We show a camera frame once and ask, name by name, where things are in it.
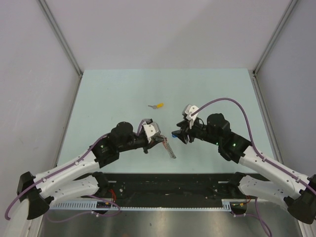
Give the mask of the red handled keyring holder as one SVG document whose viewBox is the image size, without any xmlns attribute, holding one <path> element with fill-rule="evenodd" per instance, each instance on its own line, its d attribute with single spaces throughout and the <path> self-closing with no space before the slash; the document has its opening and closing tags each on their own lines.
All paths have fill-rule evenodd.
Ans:
<svg viewBox="0 0 316 237">
<path fill-rule="evenodd" d="M 162 142 L 164 148 L 167 150 L 169 156 L 172 158 L 172 159 L 176 159 L 176 155 L 175 153 L 173 152 L 167 138 L 165 136 L 163 136 L 163 142 Z"/>
</svg>

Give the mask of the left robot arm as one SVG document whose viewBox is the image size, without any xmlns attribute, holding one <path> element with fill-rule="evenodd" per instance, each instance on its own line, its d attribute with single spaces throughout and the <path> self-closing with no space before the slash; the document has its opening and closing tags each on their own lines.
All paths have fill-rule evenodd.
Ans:
<svg viewBox="0 0 316 237">
<path fill-rule="evenodd" d="M 27 219 L 42 216 L 58 201 L 89 195 L 106 196 L 109 185 L 99 171 L 101 168 L 118 160 L 122 152 L 141 148 L 148 153 L 163 141 L 164 136 L 152 119 L 141 121 L 137 132 L 130 123 L 123 121 L 77 158 L 36 175 L 29 171 L 23 173 L 17 195 L 20 202 L 28 204 Z"/>
</svg>

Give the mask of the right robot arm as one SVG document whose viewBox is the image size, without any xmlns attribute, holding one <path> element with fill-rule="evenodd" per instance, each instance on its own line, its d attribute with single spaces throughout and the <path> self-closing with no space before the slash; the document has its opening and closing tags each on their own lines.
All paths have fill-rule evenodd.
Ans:
<svg viewBox="0 0 316 237">
<path fill-rule="evenodd" d="M 232 132 L 230 123 L 222 114 L 211 114 L 207 122 L 184 119 L 172 135 L 184 144 L 195 139 L 214 144 L 227 161 L 248 167 L 265 177 L 266 181 L 236 173 L 228 185 L 233 198 L 243 194 L 273 202 L 285 208 L 294 218 L 305 224 L 316 219 L 316 178 L 301 174 L 258 151 L 244 137 Z"/>
</svg>

